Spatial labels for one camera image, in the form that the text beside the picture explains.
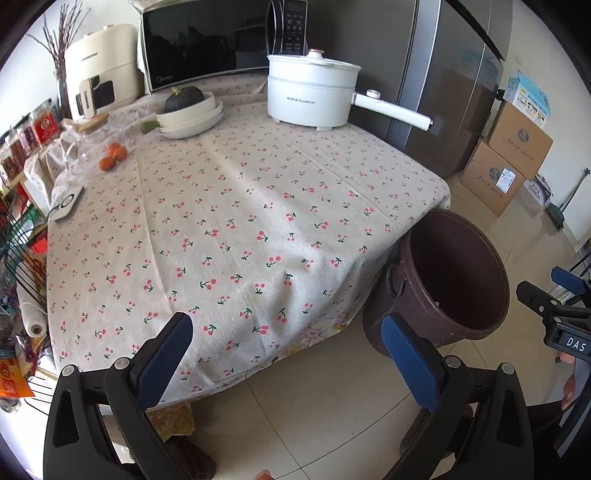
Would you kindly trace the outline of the person's right hand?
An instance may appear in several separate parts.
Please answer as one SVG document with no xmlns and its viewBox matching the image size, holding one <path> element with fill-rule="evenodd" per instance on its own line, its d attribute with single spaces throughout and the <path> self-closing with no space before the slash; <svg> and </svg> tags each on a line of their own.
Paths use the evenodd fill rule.
<svg viewBox="0 0 591 480">
<path fill-rule="evenodd" d="M 567 353 L 560 353 L 559 361 L 564 364 L 569 364 L 574 368 L 573 373 L 566 380 L 563 387 L 561 409 L 566 411 L 577 398 L 577 379 L 579 377 L 580 365 L 574 356 Z"/>
</svg>

